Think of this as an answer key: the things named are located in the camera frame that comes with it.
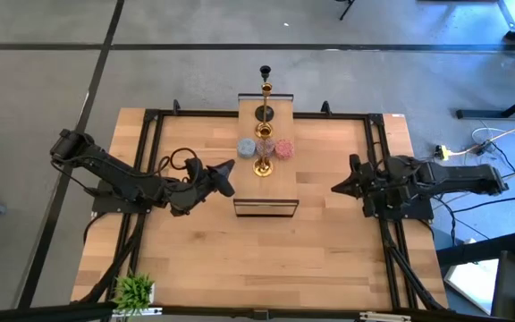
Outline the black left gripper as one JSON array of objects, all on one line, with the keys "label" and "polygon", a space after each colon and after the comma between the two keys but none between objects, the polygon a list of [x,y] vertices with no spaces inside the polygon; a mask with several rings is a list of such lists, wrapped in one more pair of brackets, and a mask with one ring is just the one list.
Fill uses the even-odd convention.
[{"label": "black left gripper", "polygon": [[230,198],[235,189],[229,182],[229,177],[235,165],[230,159],[218,165],[203,166],[199,158],[189,158],[185,161],[189,175],[188,182],[175,182],[170,186],[170,207],[173,216],[187,216],[198,203],[214,192]]}]

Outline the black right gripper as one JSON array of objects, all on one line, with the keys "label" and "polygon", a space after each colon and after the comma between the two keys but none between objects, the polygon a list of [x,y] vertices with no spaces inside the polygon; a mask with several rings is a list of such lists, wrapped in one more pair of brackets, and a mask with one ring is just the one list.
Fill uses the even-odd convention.
[{"label": "black right gripper", "polygon": [[364,217],[383,216],[387,207],[385,181],[377,177],[376,170],[370,162],[362,163],[359,155],[351,154],[349,161],[349,177],[334,185],[331,191],[361,199]]}]

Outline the gold candlestick holder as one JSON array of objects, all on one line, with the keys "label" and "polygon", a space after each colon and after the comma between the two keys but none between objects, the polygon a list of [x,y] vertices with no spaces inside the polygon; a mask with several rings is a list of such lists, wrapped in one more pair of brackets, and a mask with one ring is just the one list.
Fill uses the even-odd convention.
[{"label": "gold candlestick holder", "polygon": [[274,117],[273,109],[268,105],[268,99],[271,96],[273,86],[269,82],[264,82],[261,86],[263,103],[255,110],[255,116],[258,119],[258,124],[255,129],[256,135],[260,139],[267,139],[272,135],[273,127],[270,121]]},{"label": "gold candlestick holder", "polygon": [[273,172],[273,164],[270,157],[259,157],[253,165],[254,173],[260,177],[267,177]]}]

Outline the mauve patterned round candle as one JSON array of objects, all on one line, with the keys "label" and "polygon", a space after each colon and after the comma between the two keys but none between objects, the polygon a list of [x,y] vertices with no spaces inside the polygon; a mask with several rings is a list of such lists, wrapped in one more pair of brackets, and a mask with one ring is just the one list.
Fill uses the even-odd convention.
[{"label": "mauve patterned round candle", "polygon": [[256,141],[256,153],[259,157],[270,157],[274,153],[275,141],[272,138]]}]

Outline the pink patterned round candle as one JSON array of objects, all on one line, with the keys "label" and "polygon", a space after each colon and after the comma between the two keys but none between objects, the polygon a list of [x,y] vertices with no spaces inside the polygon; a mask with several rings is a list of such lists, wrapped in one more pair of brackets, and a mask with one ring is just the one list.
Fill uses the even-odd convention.
[{"label": "pink patterned round candle", "polygon": [[294,144],[291,140],[280,139],[275,143],[274,152],[279,159],[291,159],[295,154]]}]

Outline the black candlestick holder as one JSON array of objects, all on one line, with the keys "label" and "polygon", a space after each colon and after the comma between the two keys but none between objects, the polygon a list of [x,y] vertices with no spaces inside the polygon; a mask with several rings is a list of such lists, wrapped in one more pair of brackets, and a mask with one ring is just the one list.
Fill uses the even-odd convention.
[{"label": "black candlestick holder", "polygon": [[261,85],[263,103],[256,109],[256,118],[260,122],[270,122],[274,118],[274,110],[270,105],[268,105],[268,99],[270,98],[273,90],[273,85],[268,82],[271,67],[268,65],[262,65],[259,71],[263,79],[263,83]]}]

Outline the black desk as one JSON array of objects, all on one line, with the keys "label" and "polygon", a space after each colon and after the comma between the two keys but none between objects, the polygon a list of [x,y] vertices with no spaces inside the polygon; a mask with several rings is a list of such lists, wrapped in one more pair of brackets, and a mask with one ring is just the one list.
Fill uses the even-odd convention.
[{"label": "black desk", "polygon": [[515,233],[484,241],[470,240],[436,252],[440,267],[498,259],[490,316],[515,319]]}]

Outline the green potted plant white pot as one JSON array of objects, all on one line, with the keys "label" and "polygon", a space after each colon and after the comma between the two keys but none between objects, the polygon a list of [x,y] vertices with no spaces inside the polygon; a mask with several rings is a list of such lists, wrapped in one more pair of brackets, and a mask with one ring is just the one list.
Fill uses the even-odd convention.
[{"label": "green potted plant white pot", "polygon": [[116,311],[126,317],[140,315],[151,303],[154,281],[148,274],[130,274],[116,278]]}]

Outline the white flat panel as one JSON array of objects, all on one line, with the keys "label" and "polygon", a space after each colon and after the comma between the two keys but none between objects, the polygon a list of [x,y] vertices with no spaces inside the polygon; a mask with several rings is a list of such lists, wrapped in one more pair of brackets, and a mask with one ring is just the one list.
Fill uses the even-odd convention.
[{"label": "white flat panel", "polygon": [[477,308],[490,315],[498,264],[498,259],[489,259],[452,266],[443,280]]}]

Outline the black stand leg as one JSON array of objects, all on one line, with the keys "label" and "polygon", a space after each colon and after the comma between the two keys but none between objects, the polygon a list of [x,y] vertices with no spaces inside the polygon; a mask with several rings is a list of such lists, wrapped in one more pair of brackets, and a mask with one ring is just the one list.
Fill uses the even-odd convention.
[{"label": "black stand leg", "polygon": [[339,21],[343,21],[345,16],[347,15],[347,13],[349,12],[349,10],[351,9],[351,7],[353,6],[353,4],[355,3],[356,0],[334,0],[334,1],[337,3],[346,4],[344,10],[342,11],[341,16],[339,17]]}]

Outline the wooden shelf black metal frame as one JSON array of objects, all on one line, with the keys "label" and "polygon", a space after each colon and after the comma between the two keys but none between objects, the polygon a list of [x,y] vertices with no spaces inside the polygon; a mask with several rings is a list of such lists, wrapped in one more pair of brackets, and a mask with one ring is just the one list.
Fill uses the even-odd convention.
[{"label": "wooden shelf black metal frame", "polygon": [[[255,95],[239,96],[238,141],[243,138],[258,140],[255,129],[258,119],[255,110],[263,103],[263,98]],[[289,96],[268,99],[268,105],[274,110],[274,118],[270,121],[273,127],[272,139],[291,140],[294,144],[295,126],[293,103]],[[232,172],[232,183],[235,188],[233,205],[236,216],[292,217],[300,204],[297,193],[296,157],[287,160],[279,159],[275,152],[270,160],[273,172],[267,177],[254,173],[253,165],[258,155],[252,158],[237,156]]]}]

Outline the black aluminium table frame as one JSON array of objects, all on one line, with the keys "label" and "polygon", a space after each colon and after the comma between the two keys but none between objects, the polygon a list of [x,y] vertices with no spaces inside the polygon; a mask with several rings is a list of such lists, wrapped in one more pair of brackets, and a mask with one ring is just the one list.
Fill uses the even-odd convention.
[{"label": "black aluminium table frame", "polygon": [[[230,176],[240,199],[298,199],[293,217],[237,217],[233,198],[219,192],[189,216],[156,208],[146,215],[137,268],[155,281],[155,304],[251,309],[389,310],[393,308],[377,219],[362,201],[331,192],[350,174],[349,155],[367,161],[367,114],[296,113],[274,100],[276,138],[295,144],[295,157],[274,161],[260,178],[253,161],[238,159]],[[238,137],[255,136],[257,101],[240,101],[240,116],[165,116],[160,156],[193,149],[205,165],[237,156]],[[89,293],[114,258],[122,215],[89,228],[71,300]],[[431,232],[403,220],[409,262],[435,300],[447,304]]]}]

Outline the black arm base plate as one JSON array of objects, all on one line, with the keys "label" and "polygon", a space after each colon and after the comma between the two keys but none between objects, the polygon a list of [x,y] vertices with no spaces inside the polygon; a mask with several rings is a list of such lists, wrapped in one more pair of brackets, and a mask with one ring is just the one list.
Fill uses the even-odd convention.
[{"label": "black arm base plate", "polygon": [[364,200],[365,216],[384,220],[432,219],[430,198],[408,187],[381,188]]},{"label": "black arm base plate", "polygon": [[146,202],[132,202],[123,199],[114,193],[114,188],[105,181],[97,186],[97,195],[94,198],[92,211],[97,213],[149,213],[152,205]]}]

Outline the black frame crossbar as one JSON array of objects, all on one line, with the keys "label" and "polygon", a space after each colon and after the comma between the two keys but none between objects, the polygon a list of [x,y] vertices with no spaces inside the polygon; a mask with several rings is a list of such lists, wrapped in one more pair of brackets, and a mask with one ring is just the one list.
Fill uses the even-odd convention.
[{"label": "black frame crossbar", "polygon": [[[140,315],[126,317],[116,311],[113,302],[82,303],[0,310],[0,322],[89,322],[103,318],[135,318],[143,316],[201,316],[248,318],[267,321],[275,318],[311,318],[359,320],[359,313],[367,310],[317,310],[317,309],[248,309],[206,307],[149,307]],[[412,322],[515,322],[515,319],[470,316],[451,310],[394,309],[381,311],[411,317]]]}]

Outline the silver metal bracket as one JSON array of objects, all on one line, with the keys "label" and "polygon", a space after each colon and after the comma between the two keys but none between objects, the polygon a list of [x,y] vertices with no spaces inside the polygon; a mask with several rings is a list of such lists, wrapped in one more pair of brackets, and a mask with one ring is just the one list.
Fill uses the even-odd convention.
[{"label": "silver metal bracket", "polygon": [[360,312],[359,320],[361,322],[412,322],[410,316],[374,311]]}]

